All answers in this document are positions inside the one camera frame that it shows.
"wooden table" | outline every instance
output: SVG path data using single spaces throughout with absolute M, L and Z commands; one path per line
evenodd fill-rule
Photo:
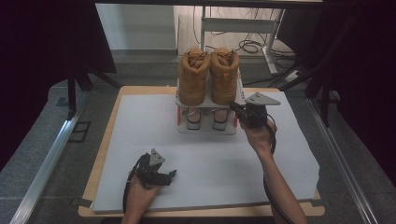
M 244 92 L 264 92 L 264 91 L 278 91 L 278 89 L 268 88 L 244 88 Z M 95 163 L 92 167 L 91 175 L 82 196 L 83 200 L 93 202 L 95 200 L 96 191 L 99 186 L 99 181 L 102 175 L 103 166 L 105 164 L 108 145 L 110 137 L 113 132 L 114 123 L 120 106 L 120 99 L 122 95 L 134 94 L 176 94 L 176 87 L 151 87 L 151 86 L 127 86 L 120 89 L 116 103 L 114 104 L 113 112 L 111 113 L 108 121 L 105 135 L 102 144 L 99 147 Z M 320 201 L 318 191 L 313 201 Z M 300 202 L 307 216 L 322 216 L 325 212 L 324 206 L 314 206 L 311 201 Z M 122 217 L 123 213 L 118 214 L 95 214 L 90 207 L 80 206 L 78 213 L 82 217 Z M 271 206 L 255 205 L 246 207 L 233 207 L 233 208 L 210 208 L 199 210 L 180 210 L 180 211 L 161 211 L 150 212 L 148 211 L 145 217 L 268 217 L 272 215 Z

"white board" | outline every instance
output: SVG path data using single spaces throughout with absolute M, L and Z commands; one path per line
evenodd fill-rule
M 267 111 L 276 121 L 275 160 L 297 199 L 314 198 L 318 163 L 283 92 L 263 92 L 281 105 Z M 149 209 L 235 206 L 265 203 L 262 167 L 245 132 L 234 135 L 184 134 L 177 131 L 175 95 L 125 95 L 111 135 L 104 170 L 92 210 L 122 211 L 122 194 L 137 159 L 155 148 L 174 169 L 171 186 L 163 187 Z

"metal bracket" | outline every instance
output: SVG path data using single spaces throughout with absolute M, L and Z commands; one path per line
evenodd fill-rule
M 149 157 L 149 165 L 154 166 L 163 162 L 165 162 L 165 158 L 153 148 Z
M 249 96 L 245 102 L 254 105 L 280 105 L 278 100 L 274 100 L 273 98 L 263 95 L 259 92 Z

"white wall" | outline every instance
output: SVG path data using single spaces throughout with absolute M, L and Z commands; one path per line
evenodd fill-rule
M 177 49 L 173 6 L 96 4 L 110 49 Z

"plastic holder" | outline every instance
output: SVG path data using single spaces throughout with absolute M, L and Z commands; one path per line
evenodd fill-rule
M 177 93 L 176 93 L 176 104 L 177 104 L 177 130 L 180 133 L 198 133 L 198 134 L 222 134 L 231 135 L 236 133 L 237 127 L 237 117 L 235 112 L 232 110 L 228 111 L 227 121 L 224 131 L 216 130 L 212 128 L 214 122 L 214 112 L 213 110 L 218 108 L 230 108 L 228 105 L 217 105 L 213 103 L 211 99 L 211 89 L 212 89 L 212 78 L 210 75 L 206 76 L 205 84 L 205 99 L 204 101 L 195 107 L 199 107 L 201 111 L 201 127 L 199 130 L 189 130 L 187 129 L 187 116 L 186 111 L 188 106 L 183 105 L 178 99 L 178 79 L 177 79 Z M 241 75 L 238 73 L 238 79 L 236 84 L 236 96 L 235 101 L 238 104 L 245 102 L 245 95 L 243 93 L 243 85 L 241 80 Z

